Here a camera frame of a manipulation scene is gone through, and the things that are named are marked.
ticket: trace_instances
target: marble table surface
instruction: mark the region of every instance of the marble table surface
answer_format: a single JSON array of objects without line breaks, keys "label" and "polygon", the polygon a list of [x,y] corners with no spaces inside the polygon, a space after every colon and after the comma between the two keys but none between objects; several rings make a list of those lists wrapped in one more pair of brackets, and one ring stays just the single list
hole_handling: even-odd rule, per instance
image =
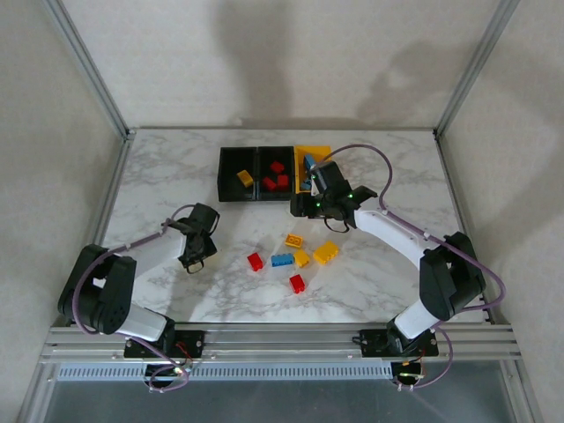
[{"label": "marble table surface", "polygon": [[[390,158],[394,182],[386,201],[411,222],[437,236],[458,229],[455,210],[430,131],[140,130],[131,147],[104,245],[134,241],[158,229],[179,206],[208,204],[221,214],[212,239],[218,253],[189,275],[171,260],[136,280],[133,300],[177,322],[365,323],[387,322],[418,298],[418,271],[374,236],[330,232],[322,221],[295,218],[289,202],[220,203],[217,193],[221,146],[377,145]],[[383,161],[365,149],[335,156],[353,187],[380,192]],[[340,254],[325,266],[272,268],[270,256],[292,252],[286,235],[299,234],[313,253],[327,240]],[[247,256],[265,262],[250,269]],[[305,293],[288,279],[300,273]],[[470,312],[458,322],[483,322]]]}]

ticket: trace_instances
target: purple cable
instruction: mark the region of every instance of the purple cable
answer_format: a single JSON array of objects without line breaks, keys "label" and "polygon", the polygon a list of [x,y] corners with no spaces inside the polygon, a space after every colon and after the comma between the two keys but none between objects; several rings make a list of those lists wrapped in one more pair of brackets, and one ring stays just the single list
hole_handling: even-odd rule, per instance
[{"label": "purple cable", "polygon": [[[119,253],[122,253],[123,251],[126,251],[128,249],[135,249],[137,247],[145,245],[147,242],[150,242],[152,240],[156,240],[157,238],[160,238],[168,230],[168,225],[170,225],[170,223],[174,220],[174,218],[176,218],[176,215],[178,215],[179,212],[181,212],[185,209],[188,209],[189,207],[194,207],[194,205],[193,204],[186,204],[186,205],[183,205],[182,207],[179,207],[178,209],[176,209],[176,211],[173,213],[173,215],[170,217],[170,219],[167,219],[162,223],[162,230],[161,231],[155,232],[154,234],[147,235],[146,237],[141,238],[140,240],[133,241],[131,244],[125,244],[125,245],[122,245],[121,247],[117,247],[115,249],[110,249],[109,251],[105,252],[104,254],[102,254],[101,256],[99,256],[93,262],[90,263],[90,265],[86,268],[85,272],[82,274],[82,276],[78,280],[78,283],[75,286],[74,293],[72,295],[72,317],[74,318],[74,321],[75,321],[75,323],[77,324],[77,326],[80,330],[82,330],[86,335],[96,335],[97,333],[99,333],[97,330],[90,330],[90,329],[86,328],[84,326],[84,324],[82,322],[80,322],[80,318],[79,318],[79,315],[78,315],[78,299],[80,297],[80,291],[82,290],[82,287],[84,286],[86,280],[91,275],[91,273],[94,271],[94,269],[96,269],[97,266],[102,264],[104,262],[104,260],[106,260],[108,257],[112,256],[113,254],[119,254]],[[165,355],[163,352],[159,351],[159,349],[155,348],[154,346],[152,346],[151,344],[149,344],[147,341],[145,341],[142,338],[127,337],[126,335],[124,335],[124,336],[126,338],[130,338],[133,341],[137,342],[138,344],[144,346],[145,348],[150,350],[153,354],[158,355],[162,359],[169,361],[173,365],[173,366],[165,366],[165,367],[161,367],[161,368],[157,369],[151,375],[151,379],[149,380],[149,388],[159,390],[160,392],[167,392],[169,390],[178,390],[179,388],[186,385],[186,383],[188,383],[188,373],[186,373],[186,370],[184,370],[184,368],[182,366],[179,366],[173,359],[171,359],[170,357]],[[178,384],[178,385],[169,386],[169,387],[166,387],[166,388],[161,388],[161,389],[154,388],[152,383],[154,382],[155,377],[159,373],[162,373],[165,370],[170,370],[171,368],[174,368],[174,367],[178,367],[182,371],[182,375],[184,376],[184,381],[182,383]]]},{"label": "purple cable", "polygon": [[[388,192],[388,189],[390,188],[391,181],[392,181],[392,178],[393,178],[393,169],[391,167],[390,159],[388,159],[388,157],[379,148],[376,148],[373,145],[368,145],[368,144],[350,144],[350,145],[346,145],[344,147],[338,148],[337,150],[335,150],[331,154],[328,154],[327,156],[325,156],[321,160],[321,162],[323,163],[325,160],[327,160],[329,157],[333,156],[334,154],[337,154],[338,152],[342,152],[343,150],[347,150],[349,148],[367,148],[368,150],[372,150],[374,152],[377,152],[380,155],[380,157],[382,157],[384,159],[384,161],[386,162],[386,166],[388,166],[388,180],[386,181],[386,185],[384,185],[384,188],[382,189],[382,192],[380,193],[380,196],[378,198],[378,203],[380,204],[380,208],[382,208],[383,211],[386,211],[388,213],[387,215],[390,216],[393,220],[395,220],[399,225],[413,231],[414,233],[416,233],[416,234],[418,234],[418,235],[420,235],[424,238],[427,238],[425,231],[418,228],[414,224],[408,222],[407,220],[400,218],[399,216],[394,214],[392,211],[390,211],[388,209],[388,207],[386,207],[386,204],[384,203],[384,195],[386,194],[386,192]],[[461,312],[472,311],[472,310],[487,310],[489,308],[492,308],[492,307],[499,305],[503,301],[503,299],[505,298],[505,294],[506,294],[506,287],[505,287],[505,284],[503,283],[503,281],[501,280],[501,278],[499,276],[497,276],[493,271],[491,271],[484,264],[480,263],[478,260],[474,259],[473,257],[468,256],[467,254],[465,254],[460,249],[453,247],[452,245],[448,244],[447,242],[445,242],[443,240],[440,240],[439,238],[437,238],[433,235],[428,236],[428,239],[431,240],[432,242],[436,242],[437,244],[443,246],[446,249],[449,249],[450,251],[452,251],[457,256],[466,260],[466,262],[472,264],[473,266],[477,267],[481,271],[484,271],[485,273],[487,273],[491,278],[493,278],[493,280],[495,280],[495,282],[498,284],[498,287],[500,288],[500,294],[492,302],[489,302],[489,303],[487,303],[483,306],[465,307],[462,310],[460,310]],[[445,374],[447,374],[447,372],[450,370],[450,367],[452,366],[452,360],[454,358],[454,351],[453,351],[453,348],[452,348],[452,342],[450,341],[450,338],[449,338],[449,335],[447,335],[447,332],[439,327],[439,325],[441,323],[442,322],[438,322],[437,324],[435,324],[433,326],[433,329],[438,330],[447,340],[447,344],[449,345],[449,362],[447,363],[447,366],[435,378],[433,378],[429,382],[425,382],[421,385],[417,384],[417,385],[413,386],[414,389],[425,388],[425,387],[439,381],[443,376],[445,376]]]},{"label": "purple cable", "polygon": [[[130,337],[130,339],[137,342],[138,344],[144,346],[147,350],[151,351],[151,353],[158,355],[162,359],[169,361],[171,363],[171,366],[160,367],[152,373],[151,379],[149,379],[149,388],[151,390],[157,390],[161,393],[165,393],[165,392],[169,392],[170,390],[179,390],[180,388],[183,388],[184,386],[186,386],[186,384],[188,383],[188,380],[189,380],[189,375],[188,375],[188,372],[186,372],[186,370],[184,369],[183,366],[179,365],[173,359],[168,357],[166,354],[164,354],[158,348],[155,348],[153,345],[149,344],[149,342],[145,341],[144,339],[138,338],[138,337]],[[155,381],[155,377],[157,377],[157,375],[161,374],[162,372],[165,372],[165,371],[170,370],[171,368],[175,368],[175,367],[178,367],[182,371],[182,376],[184,376],[182,378],[182,382],[180,382],[176,385],[167,386],[166,388],[155,388],[155,386],[152,384]]]},{"label": "purple cable", "polygon": [[[386,211],[388,213],[388,216],[390,216],[393,220],[395,220],[399,225],[413,231],[414,233],[416,233],[420,236],[426,237],[426,232],[424,230],[422,230],[419,227],[415,226],[414,224],[408,222],[407,220],[400,218],[393,211],[390,211],[388,209],[388,207],[386,207],[386,204],[384,203],[384,195],[386,194],[386,192],[388,192],[388,189],[390,188],[391,181],[392,181],[392,178],[393,178],[393,170],[392,170],[392,167],[391,167],[390,159],[388,159],[388,157],[379,148],[376,148],[373,145],[368,145],[368,144],[350,144],[350,145],[346,145],[344,147],[338,148],[337,150],[335,150],[331,154],[328,154],[327,156],[325,156],[321,160],[321,162],[323,163],[325,160],[327,160],[329,157],[333,156],[334,154],[337,154],[338,152],[342,152],[343,150],[347,150],[349,148],[367,148],[368,150],[372,150],[374,152],[377,152],[380,155],[380,157],[382,157],[384,159],[384,161],[386,162],[386,166],[388,166],[388,180],[386,181],[386,185],[384,185],[384,188],[382,189],[382,192],[380,193],[380,196],[378,197],[378,202],[380,204],[380,207],[382,208],[383,211]],[[431,240],[432,242],[436,242],[437,244],[439,244],[439,245],[443,246],[444,248],[450,250],[451,252],[453,252],[457,256],[463,258],[466,262],[472,264],[473,266],[477,267],[481,271],[488,274],[497,283],[498,287],[500,288],[500,294],[498,295],[498,297],[495,300],[488,302],[487,304],[484,304],[483,306],[465,307],[462,310],[460,310],[461,313],[464,312],[464,311],[487,310],[489,308],[492,308],[492,307],[495,307],[495,306],[498,306],[498,305],[501,304],[501,302],[505,298],[505,294],[506,294],[507,289],[505,287],[505,284],[503,283],[503,281],[501,280],[501,278],[499,276],[497,276],[492,270],[490,270],[484,264],[480,263],[475,258],[468,256],[466,253],[464,253],[460,249],[457,249],[456,247],[453,247],[452,245],[448,244],[447,242],[440,240],[439,238],[437,238],[433,235],[430,235],[428,237],[428,239]]]}]

